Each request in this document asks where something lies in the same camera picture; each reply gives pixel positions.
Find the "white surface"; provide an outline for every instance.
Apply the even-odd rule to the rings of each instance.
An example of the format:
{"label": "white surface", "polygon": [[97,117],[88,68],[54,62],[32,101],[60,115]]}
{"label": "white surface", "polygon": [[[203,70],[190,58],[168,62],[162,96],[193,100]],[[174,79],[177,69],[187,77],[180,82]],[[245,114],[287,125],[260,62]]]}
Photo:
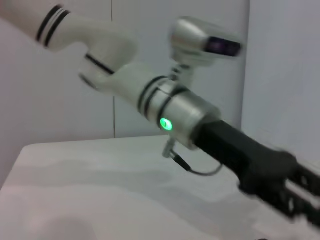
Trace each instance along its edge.
{"label": "white surface", "polygon": [[320,1],[251,2],[243,130],[320,167]]}
{"label": "white surface", "polygon": [[[316,240],[238,193],[224,169],[203,178],[161,157],[165,136],[37,144],[0,192],[2,240]],[[197,170],[218,164],[177,151]]]}
{"label": "white surface", "polygon": [[[111,0],[62,2],[72,12],[111,21]],[[114,136],[113,97],[78,77],[86,51],[75,44],[53,54],[0,21],[0,186],[23,146]]]}
{"label": "white surface", "polygon": [[[159,75],[168,75],[170,27],[180,16],[193,16],[220,25],[246,40],[249,0],[114,0],[113,21],[137,36],[137,60],[148,63]],[[237,60],[219,60],[214,67],[197,71],[192,89],[219,107],[227,122],[241,124],[245,54]],[[159,133],[135,109],[116,98],[116,136],[131,137]]]}

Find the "camera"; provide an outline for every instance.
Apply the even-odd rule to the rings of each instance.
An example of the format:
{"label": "camera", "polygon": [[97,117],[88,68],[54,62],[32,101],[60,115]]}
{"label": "camera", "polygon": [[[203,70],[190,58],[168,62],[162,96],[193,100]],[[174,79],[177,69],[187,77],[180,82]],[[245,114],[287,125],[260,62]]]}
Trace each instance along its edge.
{"label": "camera", "polygon": [[187,66],[210,66],[215,58],[237,57],[243,44],[223,28],[190,16],[180,17],[171,30],[172,58]]}

